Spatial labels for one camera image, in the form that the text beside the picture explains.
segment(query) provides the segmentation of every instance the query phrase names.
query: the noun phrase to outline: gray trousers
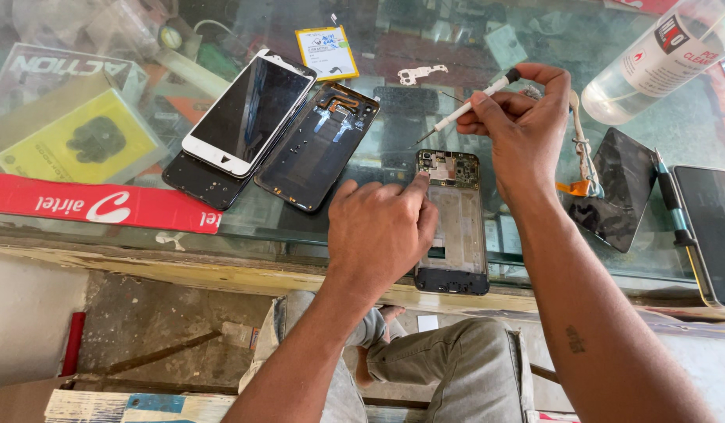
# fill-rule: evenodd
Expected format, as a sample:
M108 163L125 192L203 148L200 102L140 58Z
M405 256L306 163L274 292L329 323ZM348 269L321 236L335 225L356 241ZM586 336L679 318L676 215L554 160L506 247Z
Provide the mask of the gray trousers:
M292 291L274 300L258 336L253 362L240 380L242 392L284 340L315 294ZM368 348L368 372L378 381L438 387L427 421L523 423L533 410L533 383L519 332L491 318L470 318L434 331L404 336L399 322L390 328L371 309L346 345ZM363 398L344 360L334 369L321 422L366 422Z

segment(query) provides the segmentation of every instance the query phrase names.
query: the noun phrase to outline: pcb cleaner bottle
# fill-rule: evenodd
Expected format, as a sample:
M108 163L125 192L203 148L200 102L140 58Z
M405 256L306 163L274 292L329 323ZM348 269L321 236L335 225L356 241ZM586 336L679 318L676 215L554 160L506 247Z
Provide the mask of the pcb cleaner bottle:
M725 0L680 0L582 92L608 125L628 122L725 56Z

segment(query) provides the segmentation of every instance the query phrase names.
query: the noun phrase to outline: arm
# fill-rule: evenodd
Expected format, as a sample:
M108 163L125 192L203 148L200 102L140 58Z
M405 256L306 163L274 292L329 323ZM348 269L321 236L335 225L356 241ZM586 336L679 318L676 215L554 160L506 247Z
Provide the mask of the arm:
M517 69L546 85L546 96L476 93L457 131L493 140L499 193L516 219L548 350L574 409L583 421L714 421L556 196L569 73L533 63Z
M329 269L318 294L222 420L319 421L344 342L391 284L433 243L429 176L406 189L355 181L329 209Z

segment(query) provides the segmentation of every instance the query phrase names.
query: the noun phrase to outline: tattoo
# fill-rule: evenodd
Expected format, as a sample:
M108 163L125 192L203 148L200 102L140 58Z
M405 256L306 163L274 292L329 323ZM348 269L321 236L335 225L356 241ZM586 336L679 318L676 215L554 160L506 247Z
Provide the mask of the tattoo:
M584 352L584 339L579 337L579 333L577 333L574 326L569 325L566 328L566 335L569 337L569 348L572 349L574 354Z

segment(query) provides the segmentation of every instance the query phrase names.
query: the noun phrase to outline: precision screwdriver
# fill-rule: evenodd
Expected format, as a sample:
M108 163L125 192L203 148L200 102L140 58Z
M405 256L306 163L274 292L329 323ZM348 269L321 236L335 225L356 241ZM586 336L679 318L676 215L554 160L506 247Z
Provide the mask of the precision screwdriver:
M508 72L506 72L506 75L496 81L495 84L486 88L483 92L485 92L485 94L488 96L492 96L496 91L501 90L503 87L506 87L509 83L519 81L519 78L521 78L521 75L519 75L519 71L517 70L517 68L511 68ZM441 122L436 123L433 126L433 130L426 133L423 138L419 139L416 143L411 145L410 148L413 148L415 145L420 144L424 139L428 138L434 133L443 130L449 123L457 120L459 116L462 116L464 113L467 113L470 110L472 110L472 104L468 101L462 107L454 111L452 114L445 117Z
M673 226L676 227L676 241L673 245L677 247L690 247L696 245L696 239L692 238L687 229L686 220L684 219L684 211L682 210L682 201L676 193L676 184L673 182L673 176L668 171L663 158L660 156L658 149L655 149L655 157L658 159L658 186L660 192L663 193L663 200L666 202L666 208L671 212Z

